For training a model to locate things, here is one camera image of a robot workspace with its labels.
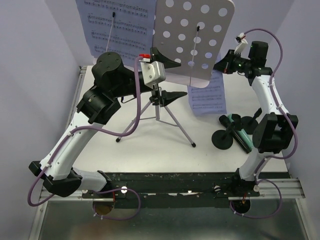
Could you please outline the lilac tripod music stand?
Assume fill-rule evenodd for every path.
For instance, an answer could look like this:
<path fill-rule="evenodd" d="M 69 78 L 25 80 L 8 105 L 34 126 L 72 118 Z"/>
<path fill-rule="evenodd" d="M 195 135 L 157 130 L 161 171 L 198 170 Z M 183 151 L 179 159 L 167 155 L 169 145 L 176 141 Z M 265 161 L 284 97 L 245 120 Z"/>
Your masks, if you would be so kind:
<path fill-rule="evenodd" d="M 152 47 L 180 67 L 165 69 L 166 80 L 205 88 L 232 21 L 232 0 L 158 0 Z"/>

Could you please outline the black toy microphone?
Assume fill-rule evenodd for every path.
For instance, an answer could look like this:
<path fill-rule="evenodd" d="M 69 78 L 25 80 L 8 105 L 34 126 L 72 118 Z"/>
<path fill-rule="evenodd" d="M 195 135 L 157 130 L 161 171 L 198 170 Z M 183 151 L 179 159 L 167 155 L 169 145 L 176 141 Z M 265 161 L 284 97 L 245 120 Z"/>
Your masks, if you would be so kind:
<path fill-rule="evenodd" d="M 228 116 L 221 115 L 218 120 L 220 124 L 225 128 L 227 128 L 232 122 L 234 122 L 231 114 Z M 241 130 L 234 129 L 230 133 L 230 135 L 247 154 L 249 154 L 252 151 L 253 149 L 252 140 L 244 129 L 241 129 Z"/>

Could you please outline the black clip microphone stand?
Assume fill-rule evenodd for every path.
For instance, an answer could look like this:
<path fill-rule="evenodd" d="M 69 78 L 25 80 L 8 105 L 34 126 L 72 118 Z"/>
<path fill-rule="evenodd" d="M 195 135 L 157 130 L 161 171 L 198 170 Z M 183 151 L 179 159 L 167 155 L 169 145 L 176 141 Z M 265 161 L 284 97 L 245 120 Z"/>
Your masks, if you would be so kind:
<path fill-rule="evenodd" d="M 252 135 L 258 126 L 257 118 L 262 114 L 262 109 L 259 108 L 253 116 L 243 116 L 240 121 L 242 128 L 248 135 Z"/>

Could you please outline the green toy microphone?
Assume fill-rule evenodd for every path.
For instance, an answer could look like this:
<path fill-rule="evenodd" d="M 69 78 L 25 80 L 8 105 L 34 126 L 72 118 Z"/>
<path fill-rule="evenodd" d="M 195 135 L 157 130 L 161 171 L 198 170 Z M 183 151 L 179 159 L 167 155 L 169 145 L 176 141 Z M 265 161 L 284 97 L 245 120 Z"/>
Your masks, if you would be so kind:
<path fill-rule="evenodd" d="M 238 145 L 245 151 L 246 154 L 249 154 L 253 149 L 253 142 L 251 137 L 244 131 L 242 124 L 240 122 L 240 127 L 234 129 L 232 133 L 233 138 L 238 143 Z"/>

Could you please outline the white sheet music page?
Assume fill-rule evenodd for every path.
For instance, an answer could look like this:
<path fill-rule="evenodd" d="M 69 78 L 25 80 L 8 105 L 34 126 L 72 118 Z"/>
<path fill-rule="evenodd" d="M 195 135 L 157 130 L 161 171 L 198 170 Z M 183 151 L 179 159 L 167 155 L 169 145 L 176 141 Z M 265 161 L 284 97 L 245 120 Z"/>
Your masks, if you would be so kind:
<path fill-rule="evenodd" d="M 188 86 L 187 91 L 188 103 L 195 116 L 227 113 L 224 79 L 221 72 L 213 70 L 206 87 Z"/>

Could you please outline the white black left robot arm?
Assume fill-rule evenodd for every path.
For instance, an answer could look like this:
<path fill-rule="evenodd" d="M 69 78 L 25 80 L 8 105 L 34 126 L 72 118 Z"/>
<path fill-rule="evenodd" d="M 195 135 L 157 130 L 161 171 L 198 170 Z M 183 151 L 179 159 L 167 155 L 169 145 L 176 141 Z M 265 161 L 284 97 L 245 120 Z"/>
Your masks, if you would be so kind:
<path fill-rule="evenodd" d="M 30 171 L 43 180 L 51 194 L 68 197 L 77 190 L 94 191 L 104 198 L 110 194 L 110 178 L 102 171 L 83 171 L 74 162 L 91 140 L 121 108 L 118 99 L 132 95 L 137 100 L 137 113 L 141 112 L 141 94 L 166 78 L 165 69 L 180 67 L 181 63 L 161 54 L 156 47 L 150 54 L 141 54 L 135 67 L 125 67 L 117 52 L 101 54 L 92 67 L 93 86 L 87 90 L 76 106 L 73 119 L 52 151 L 41 161 L 32 161 Z"/>

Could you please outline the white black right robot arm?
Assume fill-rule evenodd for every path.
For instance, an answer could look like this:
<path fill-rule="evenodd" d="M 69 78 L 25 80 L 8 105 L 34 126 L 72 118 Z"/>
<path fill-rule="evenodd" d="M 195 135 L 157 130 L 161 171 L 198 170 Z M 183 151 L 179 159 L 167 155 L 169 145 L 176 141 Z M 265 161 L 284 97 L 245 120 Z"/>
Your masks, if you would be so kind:
<path fill-rule="evenodd" d="M 266 42 L 253 41 L 247 58 L 243 58 L 238 49 L 230 49 L 213 67 L 213 70 L 227 75 L 235 72 L 244 74 L 263 114 L 252 134 L 253 149 L 230 183 L 230 191 L 236 196 L 253 189 L 269 159 L 276 158 L 288 148 L 291 140 L 297 139 L 299 120 L 281 101 L 276 89 L 275 71 L 266 66 L 268 49 Z"/>

